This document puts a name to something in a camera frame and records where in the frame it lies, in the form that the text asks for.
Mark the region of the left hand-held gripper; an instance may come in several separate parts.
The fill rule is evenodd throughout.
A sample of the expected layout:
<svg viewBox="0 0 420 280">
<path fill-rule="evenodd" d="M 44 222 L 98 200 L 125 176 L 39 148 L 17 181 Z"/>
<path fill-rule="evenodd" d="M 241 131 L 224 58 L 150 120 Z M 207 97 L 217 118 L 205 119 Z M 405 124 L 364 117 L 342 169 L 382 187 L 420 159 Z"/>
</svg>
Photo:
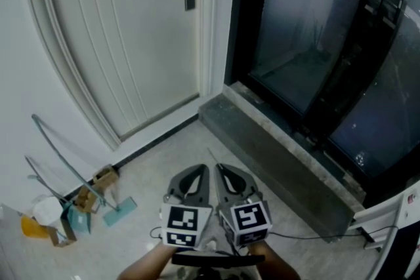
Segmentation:
<svg viewBox="0 0 420 280">
<path fill-rule="evenodd" d="M 160 208 L 161 238 L 168 246 L 197 248 L 213 207 L 206 165 L 188 167 L 172 177 Z"/>
</svg>

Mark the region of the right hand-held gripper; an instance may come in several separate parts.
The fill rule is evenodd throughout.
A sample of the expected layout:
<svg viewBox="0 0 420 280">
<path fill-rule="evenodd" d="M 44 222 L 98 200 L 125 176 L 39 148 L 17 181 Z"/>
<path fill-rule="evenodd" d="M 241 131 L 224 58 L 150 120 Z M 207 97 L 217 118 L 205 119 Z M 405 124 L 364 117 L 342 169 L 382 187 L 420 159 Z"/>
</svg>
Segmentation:
<svg viewBox="0 0 420 280">
<path fill-rule="evenodd" d="M 253 177 L 222 163 L 216 164 L 214 177 L 219 201 L 217 214 L 228 242 L 241 247 L 264 241 L 272 229 L 272 219 Z"/>
</svg>

